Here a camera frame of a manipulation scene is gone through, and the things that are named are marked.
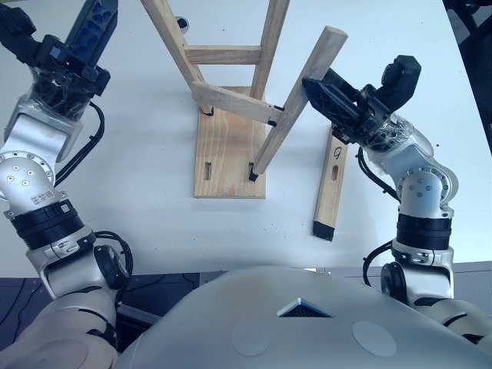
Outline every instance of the wooden board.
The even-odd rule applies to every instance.
[[[227,87],[248,95],[248,87]],[[265,198],[266,176],[248,175],[265,139],[265,124],[218,108],[209,117],[198,112],[194,167],[196,198]]]
[[[206,82],[195,81],[191,84],[191,92],[196,101],[204,102],[214,108],[230,111],[241,117],[262,121],[278,121],[282,110],[264,101],[250,98],[231,89],[209,85]]]
[[[271,159],[282,145],[282,142],[292,127],[294,127],[294,123],[308,103],[308,97],[302,87],[302,78],[322,79],[330,68],[331,63],[333,63],[333,60],[337,57],[346,39],[347,34],[340,29],[332,27],[324,28],[313,51],[309,55],[309,59],[302,68],[291,93],[287,97],[284,105],[284,114],[277,122],[277,126],[270,130],[267,139],[254,159],[254,167],[250,176],[251,180],[254,181],[258,175],[263,174],[267,169]]]
[[[313,234],[329,241],[333,241],[334,230],[337,225],[338,205],[340,204],[341,186],[344,181],[347,153],[346,144],[334,137],[330,128],[313,223]]]
[[[184,53],[192,64],[256,65],[261,46],[185,45]]]

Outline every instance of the gray floor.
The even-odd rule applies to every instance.
[[[490,15],[491,9],[492,7],[482,8],[476,13],[478,24]],[[468,32],[453,12],[449,12],[448,15],[459,43],[468,36]],[[492,40],[489,36],[465,60],[480,115],[484,122],[489,119],[488,124],[490,124],[492,107],[491,45]],[[455,297],[467,300],[488,314],[492,314],[492,262],[457,264],[455,271]],[[333,269],[330,272],[345,278],[358,278],[362,282],[361,269]],[[370,277],[371,283],[373,286],[378,286],[379,268],[371,268],[369,272],[369,275],[373,276]],[[162,316],[192,288],[198,286],[198,274],[169,274],[163,279],[160,276],[135,276],[130,289],[152,281],[158,283],[128,292],[123,302]],[[21,292],[19,298],[7,316],[19,291]],[[39,279],[0,278],[0,319],[3,320],[5,317],[5,321],[0,325],[0,350],[12,343],[15,332],[22,331],[49,301],[50,298],[40,286]]]

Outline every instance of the wooden stick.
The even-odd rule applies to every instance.
[[[192,64],[256,65],[261,46],[185,45],[184,53]]]
[[[204,79],[198,66],[192,65],[186,58],[185,50],[183,49],[183,46],[186,45],[186,40],[179,29],[167,0],[141,0],[141,3],[154,23],[162,41],[166,44],[180,72],[183,74],[186,83],[191,87],[193,81],[203,81]],[[211,106],[202,102],[198,104],[205,114],[212,112]]]
[[[304,109],[304,106],[308,103],[308,97],[302,87],[302,78],[310,77],[322,79],[346,39],[347,34],[340,29],[332,27],[324,28],[285,102],[284,114],[277,122],[277,126],[270,130],[267,139],[264,141],[264,144],[261,146],[260,151],[254,159],[254,166],[250,176],[252,181],[254,181],[258,175],[262,175],[267,169],[271,159],[294,126],[294,123]]]
[[[209,85],[206,82],[192,82],[191,90],[196,101],[213,105],[216,108],[227,110],[255,121],[262,121],[263,123],[268,123],[269,121],[277,122],[283,113],[282,110],[266,102],[222,87]]]
[[[288,7],[289,0],[270,0],[268,4],[267,17],[261,35],[260,62],[254,69],[253,82],[251,83],[250,96],[252,98],[263,99]]]
[[[333,241],[335,225],[337,224],[347,153],[347,146],[332,135],[330,128],[313,223],[313,234],[329,241]]]

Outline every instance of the loose wooden leg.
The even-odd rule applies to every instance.
[[[333,241],[335,225],[337,224],[347,153],[346,144],[334,137],[330,128],[313,223],[313,234],[329,241]]]

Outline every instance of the rectangular slot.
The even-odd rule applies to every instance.
[[[206,162],[203,179],[206,181],[210,181],[211,177],[212,177],[212,163]]]
[[[336,181],[338,177],[338,165],[334,165],[331,169],[331,180]]]

